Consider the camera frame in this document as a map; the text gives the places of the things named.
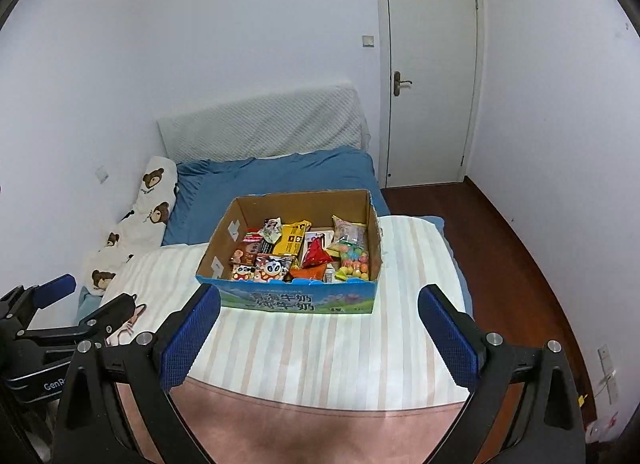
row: cardboard box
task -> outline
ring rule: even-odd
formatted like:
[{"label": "cardboard box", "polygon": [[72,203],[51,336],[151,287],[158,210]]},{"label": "cardboard box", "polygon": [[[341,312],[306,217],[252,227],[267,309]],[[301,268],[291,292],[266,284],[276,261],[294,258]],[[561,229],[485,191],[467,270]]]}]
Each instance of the cardboard box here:
[{"label": "cardboard box", "polygon": [[[332,229],[333,215],[367,225],[369,282],[349,279],[341,284],[319,281],[265,284],[229,280],[229,258],[247,229],[260,228],[265,219],[274,217],[280,217],[283,224],[308,220],[313,228]],[[289,313],[370,314],[381,265],[380,226],[367,190],[270,193],[238,197],[231,202],[211,237],[196,278],[201,284],[215,285],[225,307]]]}]

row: white blanket with bears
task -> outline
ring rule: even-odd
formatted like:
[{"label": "white blanket with bears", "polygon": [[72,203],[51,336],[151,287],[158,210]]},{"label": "white blanket with bears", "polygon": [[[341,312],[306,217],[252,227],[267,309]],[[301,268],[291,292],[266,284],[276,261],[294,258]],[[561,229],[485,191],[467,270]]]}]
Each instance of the white blanket with bears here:
[{"label": "white blanket with bears", "polygon": [[121,267],[134,256],[159,248],[174,208],[178,173],[175,163],[152,157],[142,177],[138,199],[113,229],[105,247],[86,260],[84,286],[101,297]]}]

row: door frame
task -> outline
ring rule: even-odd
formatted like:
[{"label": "door frame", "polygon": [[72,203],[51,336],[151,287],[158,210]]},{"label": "door frame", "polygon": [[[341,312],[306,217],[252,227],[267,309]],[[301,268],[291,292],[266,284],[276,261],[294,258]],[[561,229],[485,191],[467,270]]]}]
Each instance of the door frame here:
[{"label": "door frame", "polygon": [[[484,60],[484,1],[476,0],[476,75],[474,94],[471,101],[469,128],[466,131],[465,151],[458,172],[458,181],[465,178],[471,143],[476,131],[476,118],[480,101],[482,63]],[[378,0],[378,21],[380,24],[380,153],[378,155],[378,183],[386,187],[389,164],[389,136],[391,131],[391,38],[388,0]]]}]

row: blue gripper pad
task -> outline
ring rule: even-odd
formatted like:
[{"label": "blue gripper pad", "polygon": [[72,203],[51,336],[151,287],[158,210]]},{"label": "blue gripper pad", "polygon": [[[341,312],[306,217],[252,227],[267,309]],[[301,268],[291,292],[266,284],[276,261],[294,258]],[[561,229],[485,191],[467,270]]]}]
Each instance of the blue gripper pad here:
[{"label": "blue gripper pad", "polygon": [[420,290],[418,314],[455,383],[473,391],[486,359],[482,333],[476,324],[457,311],[434,284]]},{"label": "blue gripper pad", "polygon": [[156,332],[154,362],[165,392],[184,382],[219,315],[218,288],[202,284],[181,311],[164,320]]},{"label": "blue gripper pad", "polygon": [[33,290],[31,302],[36,309],[44,309],[76,290],[76,279],[71,275],[62,275],[47,284]]}]

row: pink fabric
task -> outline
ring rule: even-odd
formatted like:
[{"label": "pink fabric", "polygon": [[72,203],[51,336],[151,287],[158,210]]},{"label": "pink fabric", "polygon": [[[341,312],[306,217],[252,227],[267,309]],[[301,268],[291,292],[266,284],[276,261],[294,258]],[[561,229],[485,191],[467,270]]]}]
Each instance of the pink fabric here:
[{"label": "pink fabric", "polygon": [[[144,456],[161,463],[129,387],[119,389]],[[190,378],[171,395],[220,464],[423,462],[462,407],[459,402],[397,412],[324,410],[255,399]]]}]

